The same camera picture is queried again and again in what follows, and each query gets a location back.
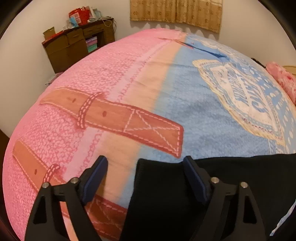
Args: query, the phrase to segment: pink pillow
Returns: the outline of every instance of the pink pillow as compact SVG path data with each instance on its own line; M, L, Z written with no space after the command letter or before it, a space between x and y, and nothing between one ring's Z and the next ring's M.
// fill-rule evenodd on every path
M266 65L267 72L280 84L294 104L296 104L296 78L276 62Z

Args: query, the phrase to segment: wooden desk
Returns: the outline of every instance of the wooden desk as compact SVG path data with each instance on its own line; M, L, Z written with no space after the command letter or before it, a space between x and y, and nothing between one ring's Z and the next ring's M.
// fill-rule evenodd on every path
M98 48L114 42L113 18L97 20L76 28L67 29L60 35L42 43L55 73L64 72L87 56L86 39L96 36Z

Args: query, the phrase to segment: black cloth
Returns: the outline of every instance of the black cloth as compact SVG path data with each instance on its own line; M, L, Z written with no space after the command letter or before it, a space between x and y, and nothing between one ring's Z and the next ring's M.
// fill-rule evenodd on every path
M257 64L261 65L263 68L266 69L266 66L264 66L263 64L261 64L257 59L255 58L251 58L252 60L254 60Z
M277 154L195 161L224 183L249 184L269 237L296 199L295 158L295 154ZM201 224L205 212L186 180L182 162L140 159L120 240L187 241Z

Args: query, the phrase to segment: white wall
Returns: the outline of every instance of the white wall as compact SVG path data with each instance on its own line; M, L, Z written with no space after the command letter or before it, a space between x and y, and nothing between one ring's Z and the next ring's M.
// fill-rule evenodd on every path
M103 15L117 21L116 39L142 29L163 27L195 33L219 41L263 64L276 61L281 65L296 65L296 50L287 34L258 0L223 0L220 34L189 26L129 20L129 0L108 0L99 3Z
M296 65L296 50L275 17L258 0L224 0L220 34L186 24L129 20L130 0L33 0L11 23L0 40L0 129L13 129L54 74L41 45L42 32L62 30L67 13L93 6L117 21L115 39L142 29L165 27L216 39L266 64Z

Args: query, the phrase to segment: desk drawer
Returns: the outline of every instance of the desk drawer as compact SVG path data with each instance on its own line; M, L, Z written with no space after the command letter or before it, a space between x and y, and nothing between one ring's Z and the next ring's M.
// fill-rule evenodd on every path
M45 47L47 54L54 53L69 46L67 36L62 35Z
M67 37L70 45L84 39L82 29L73 30L72 32L67 34Z
M89 28L85 28L83 30L84 36L88 37L91 36L93 34L97 34L99 32L102 32L104 29L101 27L101 25L95 25L95 26L91 26Z

